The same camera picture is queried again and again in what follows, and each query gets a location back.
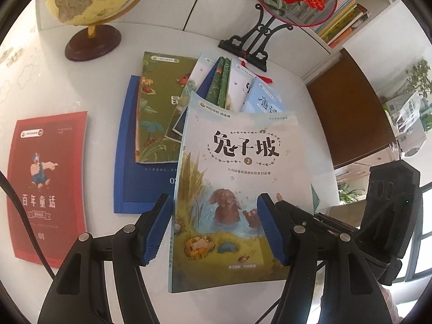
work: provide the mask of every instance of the table surface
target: table surface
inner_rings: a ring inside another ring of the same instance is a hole
[[[0,74],[4,78],[4,85],[1,86],[3,81],[0,83],[0,169],[4,173],[18,119],[83,110],[89,112],[83,186],[86,224],[94,237],[113,234],[138,218],[137,215],[113,213],[112,188],[124,96],[130,76],[140,74],[144,51],[196,58],[202,51],[215,57],[232,56],[217,48],[218,40],[203,36],[148,25],[112,25],[120,30],[123,40],[115,51],[100,59],[73,63],[64,57],[66,43],[81,27],[64,26],[39,33],[34,28],[30,29],[30,25],[25,33],[17,32],[15,38],[9,37],[18,55],[16,61],[0,63]],[[250,69],[259,72],[252,66]],[[274,88],[287,109],[297,114],[303,131],[307,167],[321,200],[319,208],[338,204],[330,152],[306,86],[299,77],[271,62],[265,75],[274,80]],[[286,183],[289,184],[291,179],[295,176],[287,172]],[[0,204],[0,279],[24,315],[36,323],[50,278],[42,266],[14,257],[4,194]],[[174,315],[178,324],[190,323],[191,318],[194,323],[253,323],[279,298],[284,281],[168,293],[169,234],[170,226],[157,258],[142,268],[161,323],[172,322]],[[107,262],[106,268],[112,318],[114,323],[122,323],[112,264]]]

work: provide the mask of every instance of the blue gripper pad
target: blue gripper pad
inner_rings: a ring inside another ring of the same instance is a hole
[[[144,222],[142,232],[144,235],[143,263],[148,263],[156,257],[161,245],[165,230],[174,211],[174,200],[171,195],[162,194],[153,210]]]
[[[256,208],[273,257],[285,266],[288,262],[288,256],[285,253],[284,237],[272,215],[271,210],[276,211],[276,208],[270,196],[266,193],[258,196]]]

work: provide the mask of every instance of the red book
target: red book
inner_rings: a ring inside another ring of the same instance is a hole
[[[7,177],[27,212],[50,266],[59,268],[86,230],[83,213],[83,144],[87,112],[16,122]],[[41,263],[12,202],[7,199],[15,257]]]

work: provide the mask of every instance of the light blue book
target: light blue book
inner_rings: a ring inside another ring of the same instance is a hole
[[[247,113],[276,113],[285,111],[285,107],[275,90],[259,77],[256,77],[241,111]]]

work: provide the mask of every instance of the publisher logo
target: publisher logo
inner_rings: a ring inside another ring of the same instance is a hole
[[[24,130],[21,132],[22,138],[34,138],[36,136],[42,136],[44,133],[43,129]]]
[[[168,58],[168,57],[159,57],[159,56],[152,56],[151,59],[153,61],[162,61],[162,62],[171,62],[171,63],[180,62],[177,58]]]

